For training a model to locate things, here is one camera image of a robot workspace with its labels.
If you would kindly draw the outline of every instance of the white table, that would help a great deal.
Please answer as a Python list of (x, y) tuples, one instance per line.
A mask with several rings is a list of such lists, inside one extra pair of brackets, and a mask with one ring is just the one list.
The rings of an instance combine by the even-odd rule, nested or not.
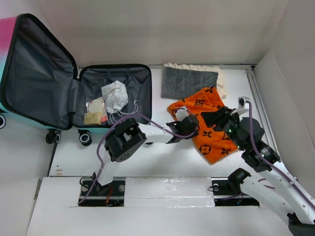
[[(228, 96), (223, 100), (230, 108), (238, 106), (240, 96), (247, 96), (253, 101), (252, 91), (245, 70), (223, 70), (226, 78)], [(165, 124), (173, 121), (166, 108), (175, 100), (162, 99), (161, 94), (162, 69), (152, 69), (152, 120)], [(259, 120), (255, 103), (253, 117)], [(52, 162), (49, 176), (91, 176), (99, 169), (96, 147), (101, 135), (92, 135), (93, 143), (84, 147), (79, 142), (78, 131), (72, 128), (62, 132), (62, 141), (58, 145)], [(251, 173), (254, 171), (241, 158), (241, 152), (230, 154), (214, 165), (210, 165), (198, 152), (191, 140), (178, 144), (143, 145), (127, 161), (120, 164), (116, 177), (189, 177), (208, 176), (226, 177), (237, 168), (243, 168)]]
[(79, 177), (43, 180), (27, 236), (289, 236), (265, 207), (78, 207)]

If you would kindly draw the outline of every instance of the wheel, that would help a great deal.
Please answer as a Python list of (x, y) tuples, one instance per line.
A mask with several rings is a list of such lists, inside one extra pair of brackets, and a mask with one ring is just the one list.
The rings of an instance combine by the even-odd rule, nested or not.
[(89, 134), (84, 133), (84, 134), (80, 134), (80, 142), (83, 146), (87, 147), (89, 145), (91, 145), (92, 143), (92, 138)]
[(52, 144), (53, 141), (51, 140), (51, 138), (49, 137), (49, 134), (46, 135), (46, 143), (47, 144)]
[(3, 129), (6, 125), (6, 119), (4, 117), (4, 115), (0, 114), (0, 129)]
[(53, 136), (53, 142), (54, 142), (54, 144), (58, 144), (58, 143), (60, 143), (60, 141), (61, 141), (61, 136), (60, 136), (60, 134), (54, 134), (54, 136)]

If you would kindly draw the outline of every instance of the suitcase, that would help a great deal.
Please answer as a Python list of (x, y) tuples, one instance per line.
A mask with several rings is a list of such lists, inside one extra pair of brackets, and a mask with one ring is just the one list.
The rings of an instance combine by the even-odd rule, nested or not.
[[(62, 130), (76, 127), (80, 142), (92, 143), (90, 133), (106, 133), (110, 119), (85, 125), (86, 103), (102, 96), (101, 87), (114, 81), (125, 84), (128, 104), (152, 117), (152, 75), (141, 64), (91, 65), (80, 73), (70, 52), (33, 15), (0, 20), (0, 128), (5, 113), (22, 122), (48, 129), (47, 143), (59, 143)], [(137, 122), (148, 123), (135, 117)]]

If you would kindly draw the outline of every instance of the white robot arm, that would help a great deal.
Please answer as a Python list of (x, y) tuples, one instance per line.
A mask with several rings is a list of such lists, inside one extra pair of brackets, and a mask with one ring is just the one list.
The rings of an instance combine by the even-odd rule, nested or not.
[[(240, 119), (239, 114), (248, 110), (250, 118)], [(208, 127), (215, 125), (216, 131), (224, 131), (244, 151), (244, 161), (275, 188), (266, 188), (250, 173), (237, 169), (228, 177), (228, 185), (235, 194), (244, 193), (263, 203), (288, 225), (293, 235), (315, 235), (315, 200), (289, 173), (277, 153), (261, 140), (264, 130), (252, 119), (248, 98), (239, 98), (238, 109), (223, 107), (217, 112), (203, 112), (201, 116)], [(178, 121), (167, 123), (164, 129), (138, 124), (134, 119), (117, 125), (105, 139), (107, 152), (98, 183), (111, 183), (120, 162), (130, 158), (144, 143), (176, 143), (198, 135), (199, 122), (185, 107), (176, 112), (176, 117)]]

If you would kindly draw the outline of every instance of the white wall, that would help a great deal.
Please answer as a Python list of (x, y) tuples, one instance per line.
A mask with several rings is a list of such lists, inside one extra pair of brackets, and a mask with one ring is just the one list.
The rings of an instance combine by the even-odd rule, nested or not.
[[(0, 0), (0, 18), (32, 13), (45, 22), (33, 0)], [(46, 176), (52, 145), (46, 130), (7, 118), (0, 130), (0, 235), (26, 235), (38, 178)]]
[(79, 65), (258, 62), (288, 0), (36, 0)]
[(315, 1), (290, 0), (270, 52), (255, 68), (285, 164), (315, 196)]

